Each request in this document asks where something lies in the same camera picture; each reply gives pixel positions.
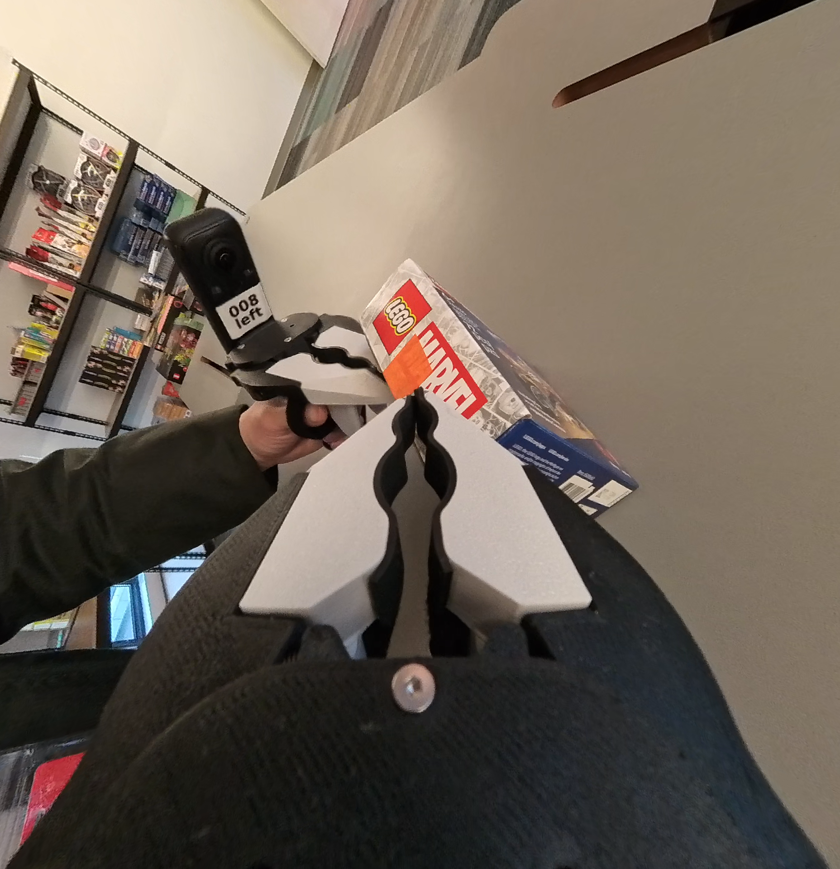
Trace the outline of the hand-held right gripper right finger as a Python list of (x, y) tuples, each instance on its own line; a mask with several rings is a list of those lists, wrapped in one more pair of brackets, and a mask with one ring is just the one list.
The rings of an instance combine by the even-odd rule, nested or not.
[(507, 449), (431, 393), (413, 397), (430, 526), (430, 653), (470, 654), (503, 625), (589, 609), (592, 598), (535, 483)]

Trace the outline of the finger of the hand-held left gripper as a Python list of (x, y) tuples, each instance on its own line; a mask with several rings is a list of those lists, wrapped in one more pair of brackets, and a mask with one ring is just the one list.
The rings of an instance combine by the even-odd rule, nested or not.
[(383, 378), (363, 332), (329, 325), (311, 342), (310, 352), (318, 363), (339, 365), (351, 372), (364, 371), (377, 379)]
[(394, 400), (387, 382), (368, 368), (320, 363), (312, 356), (289, 356), (265, 372), (295, 383), (306, 399), (317, 405), (378, 406)]

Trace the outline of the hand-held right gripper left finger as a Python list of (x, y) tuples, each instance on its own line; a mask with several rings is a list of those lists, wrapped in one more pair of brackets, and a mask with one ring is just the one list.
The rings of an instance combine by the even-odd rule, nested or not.
[(404, 588), (393, 503), (414, 438), (413, 399), (399, 399), (306, 473), (242, 614), (327, 625), (350, 654), (385, 656)]

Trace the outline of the orange tape piece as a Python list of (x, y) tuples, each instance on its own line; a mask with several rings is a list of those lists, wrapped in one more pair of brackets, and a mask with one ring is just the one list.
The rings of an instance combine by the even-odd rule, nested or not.
[(382, 373), (396, 400), (411, 395), (428, 380), (432, 366), (416, 335), (405, 342)]

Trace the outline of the blue grey superhero lego box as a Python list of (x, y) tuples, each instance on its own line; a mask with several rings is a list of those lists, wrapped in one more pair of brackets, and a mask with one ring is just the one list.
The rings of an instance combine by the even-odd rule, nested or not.
[(639, 488), (543, 375), (413, 260), (387, 279), (360, 322), (382, 372), (416, 335), (432, 366), (421, 388), (536, 468), (588, 516)]

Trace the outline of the shelved stack of toy boxes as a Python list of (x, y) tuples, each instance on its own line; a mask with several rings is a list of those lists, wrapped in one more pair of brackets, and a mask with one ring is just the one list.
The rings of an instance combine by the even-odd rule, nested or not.
[(33, 284), (15, 329), (9, 415), (124, 429), (154, 353), (184, 310), (185, 283), (165, 230), (209, 202), (210, 190), (137, 143), (83, 134), (73, 169), (31, 169), (38, 225), (8, 266)]

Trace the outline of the person's black jacket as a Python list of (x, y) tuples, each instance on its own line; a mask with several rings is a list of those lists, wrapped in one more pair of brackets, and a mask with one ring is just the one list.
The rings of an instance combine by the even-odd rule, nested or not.
[(89, 732), (132, 649), (0, 654), (0, 752)]

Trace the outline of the black metal shelf rack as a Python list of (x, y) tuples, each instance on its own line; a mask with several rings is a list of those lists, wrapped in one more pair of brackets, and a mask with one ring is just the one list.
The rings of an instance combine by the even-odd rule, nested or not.
[[(125, 427), (118, 433), (106, 434), (101, 423), (57, 417), (47, 417), (45, 426), (31, 428), (11, 417), (9, 406), (19, 385), (10, 375), (11, 351), (15, 329), (28, 320), (27, 307), (33, 284), (28, 279), (16, 277), (8, 264), (24, 252), (38, 225), (31, 169), (42, 165), (61, 175), (71, 171), (78, 158), (81, 137), (88, 134), (105, 140), (114, 148), (125, 148), (129, 142), (137, 143), (172, 168), (204, 184), (18, 60), (12, 60), (10, 72), (9, 92), (0, 106), (0, 423), (91, 442), (107, 440), (149, 421), (159, 403), (175, 401), (177, 387), (187, 372), (202, 327), (201, 315), (197, 313), (192, 292), (178, 271), (185, 283), (181, 298), (184, 310), (172, 321), (172, 331), (163, 351), (154, 353), (151, 363), (146, 366), (138, 393), (125, 418)], [(209, 202), (203, 207), (208, 205), (244, 218), (244, 212), (237, 206), (211, 190)]]

